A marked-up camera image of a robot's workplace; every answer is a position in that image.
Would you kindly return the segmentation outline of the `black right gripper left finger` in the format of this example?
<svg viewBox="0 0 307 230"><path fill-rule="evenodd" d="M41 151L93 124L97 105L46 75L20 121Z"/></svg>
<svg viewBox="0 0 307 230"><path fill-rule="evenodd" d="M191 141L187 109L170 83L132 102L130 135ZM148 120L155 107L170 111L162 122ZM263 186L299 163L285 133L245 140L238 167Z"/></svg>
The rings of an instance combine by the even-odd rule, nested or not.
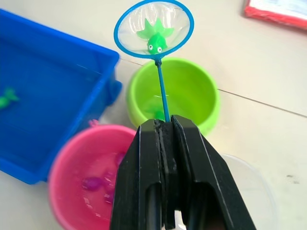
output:
<svg viewBox="0 0 307 230"><path fill-rule="evenodd" d="M175 228L175 151L171 122L150 119L138 127L118 169L111 230Z"/></svg>

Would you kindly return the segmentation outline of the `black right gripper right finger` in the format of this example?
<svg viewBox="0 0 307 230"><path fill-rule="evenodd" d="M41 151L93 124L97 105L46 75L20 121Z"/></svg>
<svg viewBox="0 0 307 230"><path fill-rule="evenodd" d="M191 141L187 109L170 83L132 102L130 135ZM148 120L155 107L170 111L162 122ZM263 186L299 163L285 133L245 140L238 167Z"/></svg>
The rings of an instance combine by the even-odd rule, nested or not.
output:
<svg viewBox="0 0 307 230"><path fill-rule="evenodd" d="M181 176L181 213L188 230L256 228L229 167L189 119L171 118Z"/></svg>

